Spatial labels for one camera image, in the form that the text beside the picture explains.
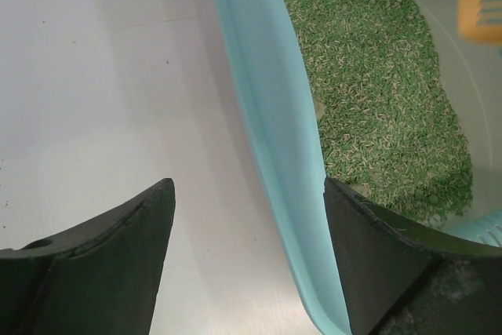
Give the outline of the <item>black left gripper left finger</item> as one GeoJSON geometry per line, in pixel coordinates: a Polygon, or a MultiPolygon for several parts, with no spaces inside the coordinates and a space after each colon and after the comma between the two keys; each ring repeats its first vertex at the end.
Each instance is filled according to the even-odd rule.
{"type": "Polygon", "coordinates": [[[175,213],[165,178],[77,226],[1,251],[3,334],[148,334],[175,213]]]}

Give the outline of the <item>orange litter scoop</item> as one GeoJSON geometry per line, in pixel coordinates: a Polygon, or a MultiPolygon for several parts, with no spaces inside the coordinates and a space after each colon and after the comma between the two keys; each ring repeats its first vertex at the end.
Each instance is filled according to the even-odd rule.
{"type": "Polygon", "coordinates": [[[458,0],[457,26],[468,41],[501,46],[501,0],[458,0]]]}

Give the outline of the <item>teal cat litter box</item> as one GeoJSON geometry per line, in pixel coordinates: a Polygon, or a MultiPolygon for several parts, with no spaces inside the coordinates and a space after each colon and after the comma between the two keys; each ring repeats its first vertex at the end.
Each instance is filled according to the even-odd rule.
{"type": "MultiPolygon", "coordinates": [[[[442,231],[501,215],[501,58],[462,41],[457,0],[417,0],[440,57],[440,81],[473,163],[473,202],[442,231]]],[[[215,0],[256,168],[296,287],[324,334],[354,334],[324,201],[325,174],[304,61],[283,0],[215,0]]]]}

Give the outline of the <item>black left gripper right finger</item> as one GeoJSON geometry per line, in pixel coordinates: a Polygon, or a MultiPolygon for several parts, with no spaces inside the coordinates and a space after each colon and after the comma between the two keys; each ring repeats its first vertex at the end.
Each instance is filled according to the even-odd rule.
{"type": "Polygon", "coordinates": [[[500,213],[445,233],[333,178],[324,201],[352,333],[500,333],[500,213]]]}

